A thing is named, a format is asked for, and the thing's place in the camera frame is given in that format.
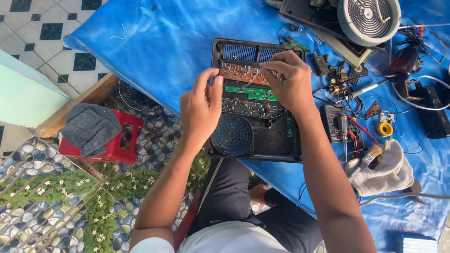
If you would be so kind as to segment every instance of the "gray cloth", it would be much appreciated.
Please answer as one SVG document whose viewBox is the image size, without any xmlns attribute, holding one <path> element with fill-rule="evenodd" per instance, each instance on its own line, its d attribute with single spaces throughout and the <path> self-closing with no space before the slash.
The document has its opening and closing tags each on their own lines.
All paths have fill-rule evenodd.
<svg viewBox="0 0 450 253">
<path fill-rule="evenodd" d="M 81 158 L 91 158 L 105 153 L 104 145 L 121 130 L 119 120 L 108 108 L 77 104 L 67 115 L 61 133 L 67 142 L 81 149 Z"/>
</svg>

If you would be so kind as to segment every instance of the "person's left hand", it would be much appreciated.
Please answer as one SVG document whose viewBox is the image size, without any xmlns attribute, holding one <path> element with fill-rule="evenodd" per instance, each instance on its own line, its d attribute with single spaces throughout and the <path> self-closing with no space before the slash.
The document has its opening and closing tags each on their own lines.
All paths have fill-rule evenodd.
<svg viewBox="0 0 450 253">
<path fill-rule="evenodd" d="M 218 68 L 206 69 L 197 76 L 193 88 L 180 98 L 182 136 L 199 149 L 216 129 L 222 113 L 223 76 L 217 76 L 212 86 L 207 84 L 218 73 Z"/>
</svg>

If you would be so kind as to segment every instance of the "blue plastic sheet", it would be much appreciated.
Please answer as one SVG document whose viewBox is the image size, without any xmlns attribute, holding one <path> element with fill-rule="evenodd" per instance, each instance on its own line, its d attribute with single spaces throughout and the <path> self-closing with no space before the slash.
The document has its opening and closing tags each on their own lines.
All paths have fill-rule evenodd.
<svg viewBox="0 0 450 253">
<path fill-rule="evenodd" d="M 400 1 L 400 4 L 404 17 L 412 17 L 422 23 L 449 21 L 449 18 L 443 15 L 446 6 L 442 1 L 427 2 L 426 7 L 406 0 Z M 402 19 L 402 24 L 413 24 L 408 17 Z M 179 115 L 180 96 L 192 87 L 198 73 L 211 66 L 212 41 L 215 38 L 277 44 L 282 26 L 291 22 L 263 0 L 193 0 L 183 3 L 179 0 L 109 0 L 82 26 L 66 36 L 64 43 L 70 48 L 91 52 L 114 74 Z M 433 31 L 445 39 L 448 38 L 445 35 L 449 34 L 448 29 L 450 27 L 438 27 Z M 435 58 L 440 59 L 444 51 L 442 45 L 428 31 L 425 30 L 425 36 L 430 38 L 428 45 L 432 48 Z M 282 37 L 287 35 L 311 49 L 317 45 L 315 34 L 306 29 L 297 33 L 285 31 Z M 404 37 L 397 34 L 394 42 L 403 39 Z M 398 49 L 394 46 L 393 54 Z M 329 64 L 336 65 L 341 60 L 323 44 L 318 47 L 317 52 L 330 54 Z M 443 80 L 449 59 L 445 59 L 440 65 L 429 57 L 424 57 L 424 60 L 424 69 L 412 77 L 431 75 Z M 309 55 L 306 61 L 312 66 Z M 370 59 L 366 66 L 370 73 L 380 74 L 387 68 L 388 61 L 388 54 L 382 52 Z M 324 87 L 327 83 L 325 77 L 318 78 L 314 73 L 311 80 L 314 90 Z M 363 86 L 380 80 L 380 77 L 361 79 Z M 435 85 L 429 80 L 423 80 L 423 84 Z M 406 103 L 397 101 L 391 84 L 385 84 L 374 91 L 384 98 L 382 109 L 395 112 L 410 108 Z M 376 100 L 380 101 L 380 98 L 371 92 L 361 97 L 368 98 L 365 102 L 368 106 Z M 316 104 L 319 107 L 323 103 L 316 101 Z M 406 152 L 419 151 L 418 141 L 426 133 L 417 113 L 411 111 L 400 114 L 396 119 L 396 132 L 392 137 L 400 142 Z M 375 136 L 374 126 L 377 119 L 369 119 L 364 123 Z M 372 143 L 365 134 L 363 137 L 367 144 Z M 384 142 L 383 138 L 376 138 L 378 142 Z M 450 195 L 450 139 L 426 138 L 421 145 L 423 152 L 406 155 L 414 169 L 415 179 L 421 183 L 425 193 Z M 338 157 L 344 154 L 343 144 L 333 144 L 333 148 Z M 305 187 L 301 164 L 249 160 L 243 160 L 242 163 L 299 204 L 300 193 Z M 450 202 L 435 199 L 425 201 L 431 206 L 404 198 L 379 199 L 362 207 L 362 213 L 380 252 L 394 250 L 394 239 L 399 232 L 423 234 L 439 239 L 450 211 Z M 314 210 L 307 191 L 303 194 L 301 203 L 304 209 Z"/>
</svg>

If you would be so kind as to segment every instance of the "leg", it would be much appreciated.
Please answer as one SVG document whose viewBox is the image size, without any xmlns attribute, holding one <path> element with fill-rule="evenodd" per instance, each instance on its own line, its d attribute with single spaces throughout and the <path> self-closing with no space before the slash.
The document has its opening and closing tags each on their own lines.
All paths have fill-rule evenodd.
<svg viewBox="0 0 450 253">
<path fill-rule="evenodd" d="M 245 221 L 265 229 L 250 208 L 248 180 L 249 170 L 238 160 L 213 158 L 187 236 L 224 221 Z"/>
<path fill-rule="evenodd" d="M 313 253 L 322 241 L 317 220 L 274 188 L 265 192 L 264 200 L 271 208 L 257 218 L 269 233 L 289 252 Z"/>
</svg>

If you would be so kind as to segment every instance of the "gray hose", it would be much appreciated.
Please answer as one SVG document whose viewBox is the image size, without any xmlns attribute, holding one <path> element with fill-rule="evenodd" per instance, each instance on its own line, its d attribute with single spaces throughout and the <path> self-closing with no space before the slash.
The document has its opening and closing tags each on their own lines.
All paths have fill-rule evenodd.
<svg viewBox="0 0 450 253">
<path fill-rule="evenodd" d="M 370 202 L 376 200 L 376 199 L 399 199 L 399 198 L 404 198 L 404 197 L 410 197 L 410 196 L 417 196 L 417 197 L 426 197 L 426 198 L 433 198 L 433 199 L 448 199 L 450 200 L 450 196 L 443 196 L 443 195 L 434 195 L 434 194 L 428 194 L 428 193 L 414 193 L 414 192 L 408 192 L 408 193 L 402 193 L 402 194 L 398 194 L 398 195 L 381 195 L 381 196 L 375 196 L 371 199 L 369 199 L 368 201 L 360 204 L 360 207 L 363 207 L 365 205 L 370 204 Z"/>
</svg>

